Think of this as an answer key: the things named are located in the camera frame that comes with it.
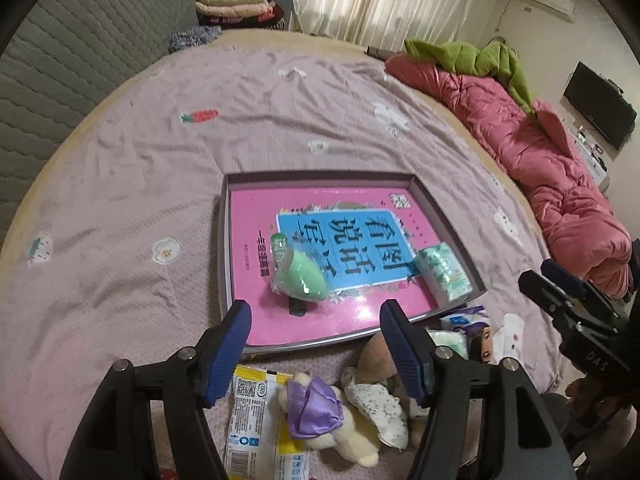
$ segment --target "gray tray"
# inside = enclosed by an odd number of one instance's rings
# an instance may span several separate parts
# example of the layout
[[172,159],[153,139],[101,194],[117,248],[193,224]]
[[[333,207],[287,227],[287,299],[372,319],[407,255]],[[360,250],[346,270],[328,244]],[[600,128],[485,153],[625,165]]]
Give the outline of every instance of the gray tray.
[[[220,195],[220,216],[218,223],[218,283],[220,315],[228,312],[234,297],[234,286],[231,265],[230,250],[230,199],[231,194],[238,189],[269,189],[273,187],[401,187],[414,199],[427,217],[435,233],[441,241],[446,242],[455,252],[460,264],[465,269],[473,290],[441,308],[430,310],[420,316],[410,318],[411,322],[439,317],[444,312],[451,310],[467,301],[474,300],[486,292],[486,287],[480,278],[478,269],[471,256],[460,241],[458,234],[449,219],[444,215],[436,201],[433,199],[424,184],[412,174],[406,173],[379,173],[373,171],[268,171],[256,173],[229,173],[222,183]],[[305,348],[342,343],[345,341],[365,337],[376,333],[380,327],[368,328],[344,334],[272,346],[248,346],[245,353],[252,355],[285,352]]]

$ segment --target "pink book cover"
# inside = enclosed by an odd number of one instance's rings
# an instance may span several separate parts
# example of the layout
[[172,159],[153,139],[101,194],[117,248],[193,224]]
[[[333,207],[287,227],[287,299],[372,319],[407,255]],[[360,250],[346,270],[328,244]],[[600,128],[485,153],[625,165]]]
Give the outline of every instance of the pink book cover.
[[[289,298],[271,290],[271,236],[278,228],[294,247],[302,244],[336,294],[290,312]],[[409,318],[437,308],[420,275],[409,276],[417,272],[411,254],[438,243],[405,188],[233,190],[232,295],[252,308],[247,344],[292,344],[375,328],[380,305],[391,298]]]

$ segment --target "purple satin cloth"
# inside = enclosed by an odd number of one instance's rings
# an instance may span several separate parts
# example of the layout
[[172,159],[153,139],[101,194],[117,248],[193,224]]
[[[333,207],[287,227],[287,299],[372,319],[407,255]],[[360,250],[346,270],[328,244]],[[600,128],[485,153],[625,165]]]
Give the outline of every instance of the purple satin cloth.
[[322,379],[313,378],[308,388],[287,381],[287,427],[292,438],[307,440],[340,428],[342,403]]

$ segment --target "metal screw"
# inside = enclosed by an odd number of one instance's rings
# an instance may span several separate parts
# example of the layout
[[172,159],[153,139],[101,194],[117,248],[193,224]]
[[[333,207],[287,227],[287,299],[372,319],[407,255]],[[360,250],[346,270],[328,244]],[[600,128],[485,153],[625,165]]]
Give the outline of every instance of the metal screw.
[[129,368],[129,360],[118,359],[116,362],[114,362],[113,365],[111,365],[111,368],[113,368],[113,370],[116,372],[123,372],[124,370]]
[[185,346],[184,348],[180,348],[180,350],[178,351],[178,357],[183,361],[193,359],[195,355],[196,349],[193,346]]
[[520,368],[520,363],[517,362],[513,357],[507,357],[502,360],[502,366],[507,368],[507,370],[514,372],[518,368]]
[[448,346],[438,346],[436,348],[436,355],[440,359],[451,359],[453,357],[453,350]]

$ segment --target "pink comforter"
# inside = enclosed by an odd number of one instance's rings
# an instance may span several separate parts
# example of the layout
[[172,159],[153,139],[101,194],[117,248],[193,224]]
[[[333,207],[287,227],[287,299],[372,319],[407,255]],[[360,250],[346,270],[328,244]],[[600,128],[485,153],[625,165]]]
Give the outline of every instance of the pink comforter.
[[527,116],[492,78],[456,75],[401,54],[400,81],[445,104],[526,195],[553,258],[615,298],[629,283],[631,239],[574,151],[552,107]]

